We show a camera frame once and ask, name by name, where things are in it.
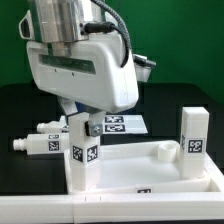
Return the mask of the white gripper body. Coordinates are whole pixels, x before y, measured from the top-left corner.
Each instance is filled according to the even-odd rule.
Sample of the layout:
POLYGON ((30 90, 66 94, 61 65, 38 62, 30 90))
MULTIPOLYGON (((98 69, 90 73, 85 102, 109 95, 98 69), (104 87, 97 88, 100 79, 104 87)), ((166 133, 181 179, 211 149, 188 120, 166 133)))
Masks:
POLYGON ((30 41, 27 53, 37 87, 110 113, 135 106, 139 94, 132 59, 118 34, 92 34, 71 45, 69 57, 52 56, 43 43, 30 41))

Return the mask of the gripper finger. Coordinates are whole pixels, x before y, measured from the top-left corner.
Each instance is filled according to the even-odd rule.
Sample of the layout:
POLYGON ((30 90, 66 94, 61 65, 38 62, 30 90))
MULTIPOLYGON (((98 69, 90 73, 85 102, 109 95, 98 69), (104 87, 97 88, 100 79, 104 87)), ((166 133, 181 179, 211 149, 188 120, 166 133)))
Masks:
POLYGON ((59 97, 58 102, 66 116, 76 114, 78 112, 77 106, 73 100, 59 97))
POLYGON ((86 125, 86 134, 91 137, 98 137, 103 134, 103 121, 106 115, 105 111, 90 113, 86 125))

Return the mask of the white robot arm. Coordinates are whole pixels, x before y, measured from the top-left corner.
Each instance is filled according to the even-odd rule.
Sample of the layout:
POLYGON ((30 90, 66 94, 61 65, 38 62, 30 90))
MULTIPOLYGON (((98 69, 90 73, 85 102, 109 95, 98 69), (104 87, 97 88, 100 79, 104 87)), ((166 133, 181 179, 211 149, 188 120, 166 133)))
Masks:
POLYGON ((106 113, 138 100, 130 36, 104 0, 29 0, 27 54, 37 87, 84 104, 86 132, 102 134, 106 113))

